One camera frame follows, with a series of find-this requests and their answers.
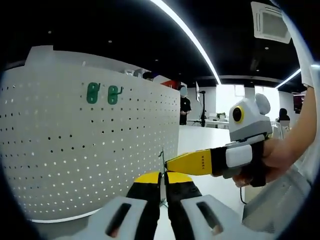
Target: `led strip light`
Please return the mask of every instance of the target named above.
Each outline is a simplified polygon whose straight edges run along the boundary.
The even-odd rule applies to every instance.
[[[279,85],[275,86],[275,89],[280,88],[282,85],[286,84],[287,82],[289,82],[291,79],[293,79],[295,76],[297,76],[299,73],[301,73],[301,68],[299,68],[297,71],[295,71],[291,76],[289,76],[286,80],[284,80],[282,83],[280,83]]]
[[[204,48],[201,46],[200,42],[196,38],[196,36],[192,33],[192,31],[189,29],[189,27],[184,23],[184,21],[168,6],[166,5],[162,0],[150,0],[153,2],[155,5],[157,5],[161,10],[163,10],[166,14],[169,15],[170,18],[172,18],[178,25],[179,27],[188,35],[188,37],[191,39],[193,44],[197,47],[201,55],[203,56],[204,60],[208,64],[210,70],[212,71],[218,85],[221,84],[220,78],[218,76],[218,73],[211,63],[206,51]]]

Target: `robot ear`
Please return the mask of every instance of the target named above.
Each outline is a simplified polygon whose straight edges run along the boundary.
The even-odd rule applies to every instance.
[[[260,114],[266,115],[270,112],[270,103],[265,95],[256,93],[254,102],[258,106]]]

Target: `black cable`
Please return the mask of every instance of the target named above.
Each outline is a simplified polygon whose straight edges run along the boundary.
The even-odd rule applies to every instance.
[[[240,187],[240,200],[243,204],[247,204],[243,199],[242,199],[242,187]]]

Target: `ceiling air conditioner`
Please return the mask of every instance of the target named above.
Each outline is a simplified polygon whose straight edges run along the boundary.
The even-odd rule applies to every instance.
[[[251,2],[251,7],[255,38],[290,42],[291,36],[279,8],[255,1]]]

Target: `white sleeve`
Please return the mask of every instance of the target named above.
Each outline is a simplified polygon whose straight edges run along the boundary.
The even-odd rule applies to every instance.
[[[302,38],[299,30],[296,28],[294,23],[289,19],[289,17],[282,12],[282,18],[286,24],[288,31],[293,40],[293,44],[298,55],[299,64],[301,68],[301,79],[305,86],[313,87],[313,80],[311,78],[310,66],[313,62],[313,58],[310,54],[308,46],[306,45],[304,39]]]

